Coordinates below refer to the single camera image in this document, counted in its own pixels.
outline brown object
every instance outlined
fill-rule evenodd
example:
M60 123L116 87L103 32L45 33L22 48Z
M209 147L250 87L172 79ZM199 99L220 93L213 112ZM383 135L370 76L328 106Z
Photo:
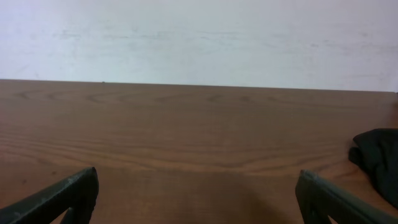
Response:
M398 127L395 93L0 81L0 207L98 170L91 223L302 223L317 172L398 216L348 160Z

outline brown table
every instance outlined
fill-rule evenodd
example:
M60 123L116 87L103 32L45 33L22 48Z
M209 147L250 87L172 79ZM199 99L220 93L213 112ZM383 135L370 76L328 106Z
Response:
M0 81L0 207L95 166L91 223L302 223L318 172L398 216L350 161L395 93Z

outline tabletop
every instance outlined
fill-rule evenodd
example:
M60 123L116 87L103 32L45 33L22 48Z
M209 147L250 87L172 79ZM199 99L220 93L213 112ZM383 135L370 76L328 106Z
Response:
M91 223L303 223L308 169L398 216L348 160L396 127L395 93L1 80L0 207L95 166Z

